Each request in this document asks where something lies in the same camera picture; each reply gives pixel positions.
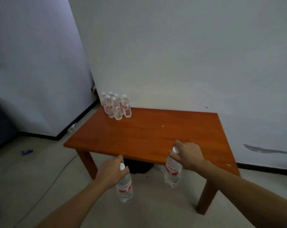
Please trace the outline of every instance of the gray patch on wall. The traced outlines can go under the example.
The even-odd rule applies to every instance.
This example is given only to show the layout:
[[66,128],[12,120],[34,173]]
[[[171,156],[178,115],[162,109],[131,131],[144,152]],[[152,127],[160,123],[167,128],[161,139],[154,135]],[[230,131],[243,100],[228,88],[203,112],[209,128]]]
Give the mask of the gray patch on wall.
[[261,147],[257,146],[249,146],[246,144],[243,144],[248,150],[251,150],[253,152],[258,152],[258,153],[287,153],[286,151],[281,151],[281,150],[275,150],[275,149],[264,149]]

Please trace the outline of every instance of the table leg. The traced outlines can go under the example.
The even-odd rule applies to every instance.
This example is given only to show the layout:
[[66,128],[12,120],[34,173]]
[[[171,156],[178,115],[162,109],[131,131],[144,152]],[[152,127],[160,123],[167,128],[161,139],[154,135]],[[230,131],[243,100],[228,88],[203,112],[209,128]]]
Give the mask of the table leg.
[[89,152],[86,151],[79,151],[76,150],[79,157],[81,158],[85,168],[87,169],[88,173],[90,174],[90,176],[92,177],[92,179],[94,180],[96,178],[96,174],[97,174],[97,167],[96,164],[94,163],[94,160],[92,158],[92,156],[90,155]]
[[199,203],[196,206],[196,212],[205,215],[216,193],[217,189],[207,181],[199,199]]

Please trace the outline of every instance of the person's left hand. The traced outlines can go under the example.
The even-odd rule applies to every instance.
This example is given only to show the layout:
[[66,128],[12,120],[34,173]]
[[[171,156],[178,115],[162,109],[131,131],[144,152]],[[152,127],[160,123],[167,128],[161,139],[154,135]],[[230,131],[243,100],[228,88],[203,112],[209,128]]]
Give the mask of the person's left hand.
[[97,172],[95,181],[103,184],[106,189],[117,185],[130,172],[127,166],[120,170],[120,163],[123,163],[122,155],[104,162]]

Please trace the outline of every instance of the clear plastic bottle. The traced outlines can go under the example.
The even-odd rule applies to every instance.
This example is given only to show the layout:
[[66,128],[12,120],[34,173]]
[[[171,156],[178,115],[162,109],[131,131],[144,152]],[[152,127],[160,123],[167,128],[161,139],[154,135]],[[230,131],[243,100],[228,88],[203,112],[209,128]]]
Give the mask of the clear plastic bottle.
[[101,94],[102,94],[102,97],[100,98],[100,103],[103,106],[104,111],[107,113],[107,108],[106,108],[106,105],[105,105],[105,100],[106,100],[105,92],[102,92]]
[[116,99],[116,97],[112,97],[113,101],[113,108],[114,108],[114,116],[116,120],[121,120],[123,118],[123,115],[120,110],[119,101]]
[[123,113],[125,115],[126,118],[130,118],[132,116],[132,111],[131,111],[131,107],[129,104],[129,100],[127,99],[126,95],[123,95]]
[[110,98],[112,99],[112,97],[114,97],[113,92],[108,92],[108,95],[110,96]]
[[[179,153],[177,147],[173,147],[173,153]],[[172,158],[167,158],[166,171],[164,173],[164,182],[171,188],[175,188],[181,178],[182,165]]]
[[112,99],[110,98],[109,95],[105,96],[105,105],[107,108],[107,114],[110,118],[114,118],[114,110],[112,106]]
[[115,96],[116,99],[119,101],[121,114],[123,115],[123,101],[121,100],[121,98],[118,97],[118,94],[114,94],[114,96]]
[[[123,163],[120,164],[120,169],[123,170],[125,165]],[[128,173],[117,185],[117,193],[120,201],[126,203],[133,198],[133,187],[132,187],[132,179],[131,174]]]

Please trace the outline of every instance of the wooden table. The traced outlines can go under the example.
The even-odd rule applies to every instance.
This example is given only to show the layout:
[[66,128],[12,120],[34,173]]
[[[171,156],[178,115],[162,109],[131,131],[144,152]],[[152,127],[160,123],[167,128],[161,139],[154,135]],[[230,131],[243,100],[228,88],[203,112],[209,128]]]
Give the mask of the wooden table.
[[[100,107],[64,146],[76,149],[95,179],[98,170],[89,152],[165,165],[175,140],[198,144],[206,160],[240,175],[216,113],[132,108],[132,117],[117,121]],[[206,213],[216,192],[207,181],[196,207],[199,214]]]

